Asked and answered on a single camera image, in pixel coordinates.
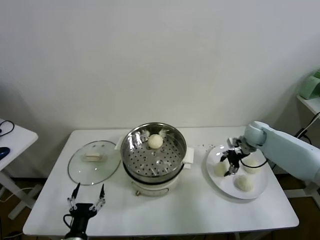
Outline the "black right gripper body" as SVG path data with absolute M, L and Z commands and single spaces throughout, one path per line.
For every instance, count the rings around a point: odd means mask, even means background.
M 230 147 L 228 160 L 233 166 L 239 167 L 239 162 L 254 152 L 254 147 L 249 145 L 246 140 L 229 140 Z

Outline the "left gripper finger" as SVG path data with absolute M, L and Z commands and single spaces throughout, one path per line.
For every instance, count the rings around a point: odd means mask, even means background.
M 105 199 L 105 188 L 104 188 L 104 184 L 101 187 L 100 190 L 100 194 L 99 194 L 99 198 L 98 200 L 90 207 L 91 211 L 99 211 L 104 204 L 106 203 L 106 199 Z
M 77 195 L 78 195 L 78 191 L 79 191 L 79 188 L 80 188 L 80 183 L 77 184 L 76 188 L 73 190 L 72 194 L 71 194 L 71 197 L 68 197 L 67 198 L 67 202 L 68 202 L 68 205 L 69 205 L 69 210 L 70 211 L 73 211 L 73 210 L 76 210 L 77 209 L 77 206 L 76 206 L 76 198 L 77 198 Z

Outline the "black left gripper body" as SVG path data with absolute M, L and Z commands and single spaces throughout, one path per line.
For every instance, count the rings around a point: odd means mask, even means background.
M 97 209 L 93 204 L 76 204 L 71 209 L 71 232 L 85 234 L 89 220 L 96 215 Z

